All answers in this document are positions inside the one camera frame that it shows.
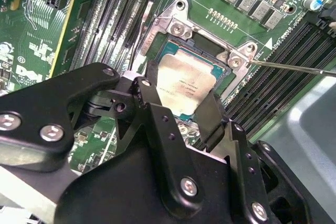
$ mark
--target dimm slot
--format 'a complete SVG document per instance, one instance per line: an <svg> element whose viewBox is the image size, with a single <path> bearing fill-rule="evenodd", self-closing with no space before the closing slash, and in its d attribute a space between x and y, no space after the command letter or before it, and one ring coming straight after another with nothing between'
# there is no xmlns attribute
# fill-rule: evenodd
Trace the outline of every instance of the dimm slot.
<svg viewBox="0 0 336 224"><path fill-rule="evenodd" d="M321 54L317 54L316 50L312 54L312 57L309 57L306 59L302 64L300 64L303 67L312 67L315 66L314 64L318 59L321 57ZM278 101L281 96L286 94L286 91L288 90L288 87L294 86L294 83L298 80L298 78L301 77L300 73L296 73L293 71L285 70L282 71L281 77L279 77L279 81L274 85L272 83L272 80L269 81L271 83L271 86L268 90L268 93L270 93L270 96L268 97L267 93L263 94L263 103L260 105L252 105L253 110L250 111L250 115L259 115L262 114L262 110L265 110L266 108L269 109L276 101ZM245 126L251 125L251 122L254 121L253 117L246 117L243 120L241 120L242 124Z"/></svg>
<svg viewBox="0 0 336 224"><path fill-rule="evenodd" d="M285 39L285 41L277 49L277 53L273 52L273 55L269 57L272 62L282 63L290 51L295 47L303 37L311 30L312 28L304 23L300 23ZM227 108L227 114L232 116L237 113L237 111L244 106L247 99L265 82L274 69L261 68L257 70L256 74L253 76L252 80L240 91L238 96L229 104Z"/></svg>
<svg viewBox="0 0 336 224"><path fill-rule="evenodd" d="M326 56L316 67L321 69L325 68L335 58L335 55L336 55L336 48L333 51L331 51L328 54L328 56ZM283 99L278 108L276 108L275 110L273 109L264 117L264 119L262 119L259 122L256 122L254 125L251 125L249 127L251 130L249 130L247 134L248 139L253 137L267 122L269 122L269 120L271 120L274 117L274 115L279 110L284 109L290 102L290 100L292 100L315 77L311 74L303 74L303 75L305 76L304 79L298 85L296 85L294 89L290 91L290 93Z"/></svg>
<svg viewBox="0 0 336 224"><path fill-rule="evenodd" d="M128 3L126 5L126 8L122 12L122 18L117 22L113 24L113 27L111 29L110 34L110 42L109 42L109 49L104 53L104 56L102 58L102 62L105 64L109 63L109 57L112 55L114 51L114 46L119 39L121 33L123 32L121 27L124 27L126 22L129 20L132 10L134 8L136 0L128 0Z"/></svg>
<svg viewBox="0 0 336 224"><path fill-rule="evenodd" d="M109 28L109 31L105 30L104 33L109 33L109 36L107 38L107 41L110 41L111 40L111 36L110 34L113 33L115 31L115 28L117 26L117 23L119 22L120 18L121 18L121 15L122 15L122 12L123 10L125 9L125 6L127 4L128 0L122 0L119 7L118 7L118 11L116 14L114 14L115 16L113 16L113 24L112 24L112 27ZM107 50L110 50L109 48L112 48L113 49L113 44L111 43L104 43L102 49L101 49L101 53L99 55L99 58L98 58L98 61L99 62L104 62L103 60L103 57L106 53Z"/></svg>
<svg viewBox="0 0 336 224"><path fill-rule="evenodd" d="M116 3L117 3L117 0L109 0L108 4L105 6L103 17L101 21L99 22L97 32L94 35L93 42L91 44L89 53L85 60L85 65L92 63L95 56L97 56L97 49L100 44L101 37L103 36L106 30L107 22L111 18L112 11L115 9Z"/></svg>
<svg viewBox="0 0 336 224"><path fill-rule="evenodd" d="M80 39L81 43L77 47L78 52L76 52L76 55L78 55L78 61L79 63L74 66L74 68L82 67L85 65L86 57L90 50L90 45L93 42L93 39L95 37L95 33L97 31L99 22L101 20L101 17L103 15L103 11L106 7L108 0L95 0L93 5L93 15L91 19L87 19L90 23L86 26L85 35L83 38Z"/></svg>
<svg viewBox="0 0 336 224"><path fill-rule="evenodd" d="M119 55L118 55L118 62L117 62L117 65L116 65L117 69L122 68L124 62L127 59L130 48L133 46L133 44L135 43L135 41L138 37L142 16L144 14L144 11L145 11L149 1L153 1L153 0L142 0L141 1L141 6L140 6L137 14L135 15L135 19L132 20L132 22L131 22L131 25L130 25L127 33L126 33L125 40L124 40L123 45L121 47L121 48L123 48L123 51L121 51L121 53L119 53Z"/></svg>
<svg viewBox="0 0 336 224"><path fill-rule="evenodd" d="M309 48L309 44L311 43L315 43L317 42L319 39L321 38L321 33L319 33L318 31L314 32L314 35L311 36L308 40L304 41L303 45L300 46L300 49L298 50L298 54L292 56L287 62L286 64L289 65L296 65L300 59L302 59L302 57L305 56L305 54L310 50ZM281 76L284 75L284 73L288 72L287 70L276 70L274 71L275 74L269 76L269 80L268 83L270 83L270 85L265 85L265 86L260 86L262 87L262 89L260 91L257 91L257 93L259 95L261 95L261 97L266 97L266 95L273 91L273 88L280 82L282 81ZM254 97L252 100L252 104L248 104L246 106L244 106L242 108L241 111L237 112L237 117L235 118L235 120L242 120L245 118L245 115L250 114L251 110L255 107L258 106L259 103L261 102L261 97Z"/></svg>
<svg viewBox="0 0 336 224"><path fill-rule="evenodd" d="M135 5L136 2L137 2L137 0L129 0L128 1L127 6L122 13L122 18L119 20L119 22L117 24L117 28L113 32L113 35L111 37L112 40L115 40L116 38L119 38L121 36L121 34L123 33L125 25L131 17L131 14L132 14L132 11L133 11L133 8L134 8L134 5Z"/></svg>

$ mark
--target ram slot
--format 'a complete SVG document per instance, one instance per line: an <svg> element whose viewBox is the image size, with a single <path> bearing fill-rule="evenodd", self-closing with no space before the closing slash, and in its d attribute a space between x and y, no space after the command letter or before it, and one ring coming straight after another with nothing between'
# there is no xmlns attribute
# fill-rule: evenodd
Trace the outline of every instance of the ram slot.
<svg viewBox="0 0 336 224"><path fill-rule="evenodd" d="M83 32L81 33L80 44L75 52L76 58L72 62L71 70L85 65L107 2L108 0L94 0L92 11L86 19L88 23L84 25Z"/></svg>

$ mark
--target black plastic bracket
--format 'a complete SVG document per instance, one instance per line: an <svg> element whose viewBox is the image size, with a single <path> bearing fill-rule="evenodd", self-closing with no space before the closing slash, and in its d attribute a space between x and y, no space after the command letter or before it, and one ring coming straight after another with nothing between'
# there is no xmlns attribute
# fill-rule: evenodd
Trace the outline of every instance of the black plastic bracket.
<svg viewBox="0 0 336 224"><path fill-rule="evenodd" d="M149 80L136 78L133 92L145 117L143 123L163 204L172 215L190 218L201 210L204 190L174 115L161 106L156 87ZM191 190L186 192L184 186L190 186Z"/></svg>
<svg viewBox="0 0 336 224"><path fill-rule="evenodd" d="M19 126L0 131L0 165L40 172L62 167L73 146L73 126L84 103L99 90L114 88L119 75L94 63L0 98L0 114L19 118ZM41 138L45 125L63 131L59 141Z"/></svg>

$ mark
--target green circuit board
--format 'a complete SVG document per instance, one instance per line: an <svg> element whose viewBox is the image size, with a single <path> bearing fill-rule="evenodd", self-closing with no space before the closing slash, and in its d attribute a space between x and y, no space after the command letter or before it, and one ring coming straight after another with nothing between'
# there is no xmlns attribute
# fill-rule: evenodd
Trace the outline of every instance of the green circuit board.
<svg viewBox="0 0 336 224"><path fill-rule="evenodd" d="M125 33L114 42L111 42L110 35L113 29L117 29L115 20L122 18L128 0L113 2L111 6L115 9L106 17L104 26L98 20L104 19L103 10L109 6L109 0L68 0L61 9L50 7L47 1L0 0L1 90L12 92L95 61L103 61L120 72L127 68L130 48L120 47ZM253 9L243 10L240 5L243 0L234 3L233 0L187 1L190 21L236 48L247 41L255 42L258 46L255 59L259 60L272 61L272 52L307 12L302 0L256 0L255 3L263 3L268 12L272 10L279 14L280 21L271 27L270 17L260 18ZM174 0L154 0L140 46L145 43L155 19L172 2ZM140 4L138 2L136 8L131 9L131 17ZM158 34L145 57L136 58L134 69L143 73L146 62L157 59L166 43L167 35ZM223 98L223 105L231 102L257 69L250 68L236 90ZM218 83L218 94L232 78L230 75ZM116 148L114 129L114 120L102 119L94 128L76 133L76 144L69 157L71 168L85 172L111 158ZM192 130L192 134L185 132L183 136L190 143L198 139L197 130Z"/></svg>
<svg viewBox="0 0 336 224"><path fill-rule="evenodd" d="M155 0L152 10L153 16L146 25L149 30L158 17L174 0ZM239 9L239 4L232 4L226 0L188 0L190 8L188 10L188 18L206 31L214 34L233 45L239 47L247 41L253 41L257 44L258 50L255 59L272 61L271 53L277 49L282 41L290 34L297 23L302 19L308 11L302 6L302 0L282 0L281 7L277 7L278 0L259 0L267 4L268 10L274 10L281 13L281 20L273 28L265 26L265 20L259 21L253 18L251 12L245 12ZM165 40L162 36L157 36L147 52L146 56L139 57L135 64L135 69L140 73L144 73L146 62L149 59L155 59L158 54L162 42ZM223 98L223 105L227 106L239 90L253 77L258 70L258 66L251 67L249 74L236 90ZM228 80L224 80L219 90L223 91L223 87L227 85Z"/></svg>

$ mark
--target black memory slot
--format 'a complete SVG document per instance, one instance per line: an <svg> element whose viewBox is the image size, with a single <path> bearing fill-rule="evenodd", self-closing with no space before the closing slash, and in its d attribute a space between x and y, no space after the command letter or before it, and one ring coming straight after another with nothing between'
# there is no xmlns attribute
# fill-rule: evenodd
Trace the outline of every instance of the black memory slot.
<svg viewBox="0 0 336 224"><path fill-rule="evenodd" d="M92 63L96 56L96 52L99 46L99 42L101 40L101 36L103 35L103 31L106 29L106 23L108 22L108 19L110 18L111 13L113 9L115 8L115 4L116 4L116 0L109 0L107 5L103 9L103 13L99 21L99 25L98 25L98 30L90 46L89 53L85 60L85 65Z"/></svg>
<svg viewBox="0 0 336 224"><path fill-rule="evenodd" d="M79 52L80 52L81 48L83 48L83 43L85 42L85 37L88 33L88 29L90 27L90 22L93 19L94 13L96 11L96 6L98 5L98 3L99 3L99 0L93 0L92 3L91 3L91 7L90 7L90 10L87 14L87 18L85 19L82 31L80 32L80 36L79 36L79 40L78 40L79 44L77 46L75 55L73 57L73 60L72 60L71 66L70 66L70 70L74 70L76 68L77 62L79 61L79 58L80 58Z"/></svg>
<svg viewBox="0 0 336 224"><path fill-rule="evenodd" d="M272 56L277 58L274 62L325 68L335 57L334 43L318 27L302 21ZM237 104L236 99L229 105L229 110L235 112L229 116L244 127L249 138L281 113L291 99L315 77L312 74L272 68L261 68L258 73L254 76L257 78L253 78L253 82L249 82L237 97L237 101L243 101L243 106Z"/></svg>
<svg viewBox="0 0 336 224"><path fill-rule="evenodd" d="M270 56L272 62L282 63L294 47L303 40L304 36L312 29L308 24L299 24L286 38L286 40L279 46L278 49ZM253 78L249 81L235 99L229 104L227 113L229 116L237 114L249 97L267 80L274 69L261 68L255 73Z"/></svg>
<svg viewBox="0 0 336 224"><path fill-rule="evenodd" d="M322 58L319 64L316 65L316 68L323 69L325 68L334 58L336 55L336 48L334 48L326 57ZM251 138L255 135L269 120L271 120L278 111L285 109L288 106L288 103L306 86L308 85L313 79L314 75L312 74L302 74L299 83L293 86L293 89L283 98L283 100L278 104L277 107L269 110L265 113L264 116L260 117L259 120L256 120L249 126L249 132L247 134L248 138Z"/></svg>
<svg viewBox="0 0 336 224"><path fill-rule="evenodd" d="M139 16L138 20L134 23L135 27L133 28L133 30L131 30L128 33L128 37L126 38L126 45L125 45L127 48L130 48L135 43L138 37L139 29L140 29L140 22L141 22L144 11L145 11L145 8L143 8L143 11L141 12L141 16Z"/></svg>
<svg viewBox="0 0 336 224"><path fill-rule="evenodd" d="M112 35L112 40L115 40L116 38L119 38L121 36L121 34L123 33L125 26L128 22L128 20L131 17L132 14L132 10L134 8L134 5L136 3L137 0L128 0L128 3L126 5L126 8L124 9L123 13L122 13L122 18L119 20L118 24L117 24L117 28L115 30L115 32Z"/></svg>
<svg viewBox="0 0 336 224"><path fill-rule="evenodd" d="M300 66L314 67L316 64L318 64L318 62L316 64L314 63L321 57L321 53L323 54L324 50L323 52L320 52L319 54L317 54L318 53L317 50L315 50L314 55L312 55L308 59L301 62ZM251 114L254 114L254 115L262 114L264 111L267 111L270 108L273 109L273 105L275 104L275 102L281 101L281 97L283 95L286 95L286 93L288 93L288 87L296 86L295 84L296 81L298 80L298 78L302 76L302 73L289 71L289 70L280 71L279 73L281 75L278 76L278 81L276 83L273 83L272 82L273 80L268 81L268 83L270 83L269 85L267 85L269 87L268 92L265 94L261 93L261 95L263 95L262 101L258 105L252 106L252 110L249 113L250 115ZM241 120L241 123L245 126L249 126L249 125L251 126L252 122L255 120L257 119L256 118L253 119L252 117L246 117Z"/></svg>
<svg viewBox="0 0 336 224"><path fill-rule="evenodd" d="M111 29L111 33L110 33L110 42L109 42L109 49L105 51L104 56L102 58L102 62L105 64L108 64L109 62L109 57L111 56L113 50L114 50L114 46L111 46L112 44L114 44L115 42L117 42L118 38L121 36L121 34L123 33L125 26L128 22L128 20L131 17L132 14L132 10L134 8L134 5L136 3L137 0L128 0L127 1L127 5L124 8L122 14L121 14L121 18L118 22L115 22L113 24L113 27Z"/></svg>
<svg viewBox="0 0 336 224"><path fill-rule="evenodd" d="M298 50L298 53L293 55L288 61L286 62L289 65L297 65L299 60L302 59L310 50L309 45L316 43L320 38L322 34L320 31L315 31L312 36L310 36L309 39L304 41L304 43L300 46L300 49ZM268 82L269 85L266 86L260 86L259 91L255 91L254 94L256 95L255 97L251 98L250 104L247 104L240 110L236 116L236 120L243 120L245 119L246 115L249 115L250 112L255 108L256 106L259 106L260 103L263 102L263 98L267 97L269 92L273 91L273 88L280 82L282 81L282 76L288 72L287 70L283 69L276 69L270 74L268 77Z"/></svg>

